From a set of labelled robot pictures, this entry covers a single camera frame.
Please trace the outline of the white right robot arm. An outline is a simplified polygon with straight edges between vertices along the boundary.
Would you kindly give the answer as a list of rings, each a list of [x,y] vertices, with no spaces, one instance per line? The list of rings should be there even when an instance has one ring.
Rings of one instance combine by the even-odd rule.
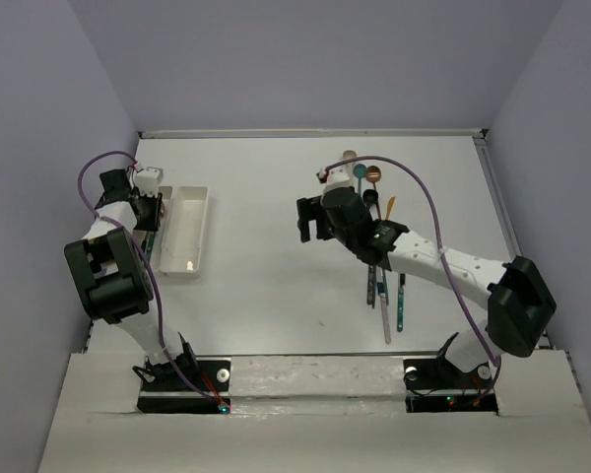
[[[449,337],[433,363],[435,378],[455,386],[502,355],[530,357],[557,310],[538,266],[517,255],[509,262],[446,249],[408,227],[375,219],[351,187],[296,202],[300,239],[338,241],[359,261],[449,289],[459,304],[472,302],[486,313],[470,328]]]

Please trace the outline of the silver spoon teal handle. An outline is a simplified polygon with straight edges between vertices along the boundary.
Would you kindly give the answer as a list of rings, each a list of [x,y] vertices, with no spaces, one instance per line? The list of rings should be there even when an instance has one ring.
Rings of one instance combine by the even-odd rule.
[[[152,258],[157,236],[157,232],[148,232],[145,234],[143,239],[142,249],[144,250],[148,261],[150,261]]]

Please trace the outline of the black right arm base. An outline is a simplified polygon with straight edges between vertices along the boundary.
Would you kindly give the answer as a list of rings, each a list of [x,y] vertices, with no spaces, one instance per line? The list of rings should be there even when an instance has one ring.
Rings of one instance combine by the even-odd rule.
[[[408,413],[498,412],[489,363],[462,372],[445,359],[458,335],[451,335],[431,358],[403,361]]]

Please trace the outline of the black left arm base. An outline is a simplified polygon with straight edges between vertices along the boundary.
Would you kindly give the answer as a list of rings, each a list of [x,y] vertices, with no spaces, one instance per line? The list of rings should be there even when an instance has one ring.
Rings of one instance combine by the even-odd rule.
[[[197,358],[181,339],[182,352],[170,363],[146,360],[132,371],[140,379],[137,410],[143,414],[221,415],[230,412],[231,359]]]

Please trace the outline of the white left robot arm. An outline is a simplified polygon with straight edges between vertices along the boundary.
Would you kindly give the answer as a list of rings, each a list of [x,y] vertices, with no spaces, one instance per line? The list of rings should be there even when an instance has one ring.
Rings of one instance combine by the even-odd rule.
[[[163,217],[157,181],[146,192],[123,169],[102,173],[102,196],[95,220],[81,239],[64,247],[73,282],[86,315],[127,333],[144,351],[146,362],[134,373],[146,383],[192,386],[200,367],[190,344],[164,324],[163,302],[146,255],[135,237],[154,235]]]

